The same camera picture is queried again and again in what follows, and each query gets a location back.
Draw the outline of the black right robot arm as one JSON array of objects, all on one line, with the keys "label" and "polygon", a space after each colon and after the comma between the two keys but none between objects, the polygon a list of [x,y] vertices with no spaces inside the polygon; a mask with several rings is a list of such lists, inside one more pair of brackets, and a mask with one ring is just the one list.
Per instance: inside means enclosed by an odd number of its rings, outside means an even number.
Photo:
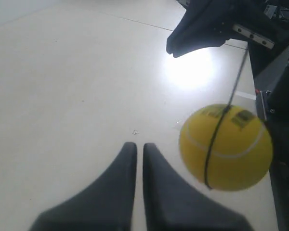
[{"label": "black right robot arm", "polygon": [[[185,14],[166,45],[175,58],[236,39],[248,43],[260,71],[289,50],[289,0],[181,0],[179,4]],[[267,106],[277,117],[289,119],[289,59]]]}]

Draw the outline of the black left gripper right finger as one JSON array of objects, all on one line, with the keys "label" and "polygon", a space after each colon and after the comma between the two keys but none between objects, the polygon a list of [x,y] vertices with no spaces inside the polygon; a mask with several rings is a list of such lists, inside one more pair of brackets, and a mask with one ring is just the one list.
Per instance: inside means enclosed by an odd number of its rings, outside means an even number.
[{"label": "black left gripper right finger", "polygon": [[149,231],[251,231],[247,219],[188,184],[157,146],[143,149],[143,194]]}]

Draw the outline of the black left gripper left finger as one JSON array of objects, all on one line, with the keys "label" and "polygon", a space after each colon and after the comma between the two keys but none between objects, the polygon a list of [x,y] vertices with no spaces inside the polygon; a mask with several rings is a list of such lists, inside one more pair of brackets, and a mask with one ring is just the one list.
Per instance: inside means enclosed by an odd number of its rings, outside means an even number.
[{"label": "black left gripper left finger", "polygon": [[32,231],[129,231],[135,196],[137,146],[126,142],[86,189],[41,213]]}]

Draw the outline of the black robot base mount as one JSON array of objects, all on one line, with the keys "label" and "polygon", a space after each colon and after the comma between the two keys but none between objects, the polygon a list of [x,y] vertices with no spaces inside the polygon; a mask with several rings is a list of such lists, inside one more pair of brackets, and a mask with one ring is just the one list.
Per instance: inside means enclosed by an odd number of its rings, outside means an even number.
[{"label": "black robot base mount", "polygon": [[274,54],[248,44],[256,110],[273,141],[269,169],[278,228],[289,231],[289,47]]}]

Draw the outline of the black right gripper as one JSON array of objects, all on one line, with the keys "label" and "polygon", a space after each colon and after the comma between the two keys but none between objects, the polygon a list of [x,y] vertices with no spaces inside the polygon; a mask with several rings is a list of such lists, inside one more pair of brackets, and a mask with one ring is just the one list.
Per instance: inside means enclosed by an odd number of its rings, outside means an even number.
[{"label": "black right gripper", "polygon": [[181,0],[186,12],[167,38],[166,52],[178,58],[220,47],[226,40],[265,48],[289,44],[289,0]]}]

